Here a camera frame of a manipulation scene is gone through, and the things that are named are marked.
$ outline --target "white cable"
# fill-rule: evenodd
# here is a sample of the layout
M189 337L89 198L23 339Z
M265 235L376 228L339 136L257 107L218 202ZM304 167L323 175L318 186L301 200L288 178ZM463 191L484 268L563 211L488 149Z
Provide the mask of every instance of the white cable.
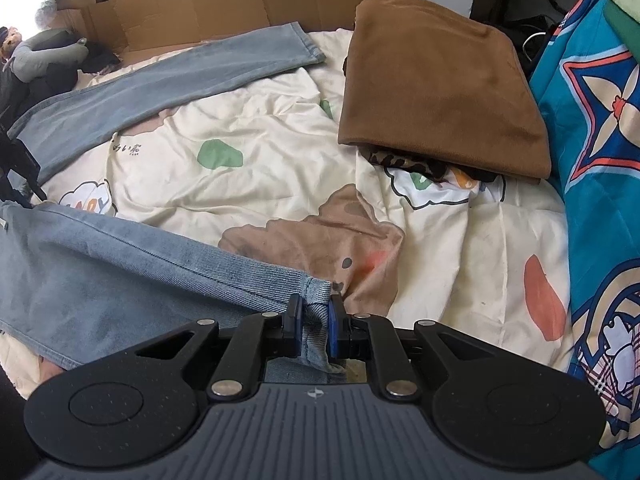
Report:
M527 59L529 61L531 61L531 58L529 57L529 54L527 54L527 43L529 43L529 40L535 38L536 36L546 36L546 32L534 32L531 36L524 40L524 43L522 44L522 53L527 56Z

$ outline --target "bed sheet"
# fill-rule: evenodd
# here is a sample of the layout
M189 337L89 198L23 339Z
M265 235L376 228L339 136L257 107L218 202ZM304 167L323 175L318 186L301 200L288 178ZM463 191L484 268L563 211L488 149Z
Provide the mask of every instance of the bed sheet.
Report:
M400 328L440 320L566 370L573 339L556 192L503 176L485 184L457 168L434 183L370 165L337 143L351 32L311 37L326 63L165 110L86 152L44 191L63 205L304 270L331 281L351 313L385 315ZM19 366L2 360L8 345L18 348L0 336L14 383L39 377L36 356Z

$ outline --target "brown blanket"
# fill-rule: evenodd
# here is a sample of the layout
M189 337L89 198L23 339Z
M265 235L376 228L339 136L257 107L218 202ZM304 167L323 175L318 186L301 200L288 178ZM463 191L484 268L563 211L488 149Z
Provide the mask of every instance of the brown blanket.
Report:
M364 0L338 142L547 178L545 123L510 40L426 0Z

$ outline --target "ribbed gray surface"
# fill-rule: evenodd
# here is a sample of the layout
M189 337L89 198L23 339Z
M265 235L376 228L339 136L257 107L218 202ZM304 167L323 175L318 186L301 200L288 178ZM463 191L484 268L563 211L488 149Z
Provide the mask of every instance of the ribbed gray surface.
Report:
M207 414L194 436L156 462L119 472L46 463L29 480L596 480L584 464L535 474L489 469L445 446L411 405L367 384L263 384Z

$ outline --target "green spot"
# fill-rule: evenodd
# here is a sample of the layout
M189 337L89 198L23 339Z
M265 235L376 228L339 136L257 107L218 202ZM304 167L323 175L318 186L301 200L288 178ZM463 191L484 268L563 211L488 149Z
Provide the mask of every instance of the green spot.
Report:
M433 182L420 173L412 173L411 180L414 183L415 189L422 191L427 189Z
M331 120L334 118L334 115L331 113L331 105L329 104L329 101L327 101L326 99L322 99L322 101L320 101L320 107L322 108L322 110L324 110L324 113L327 115L327 117L329 117Z
M198 163L208 170L215 170L220 166L240 168L242 166L242 152L220 139L206 140L198 152Z

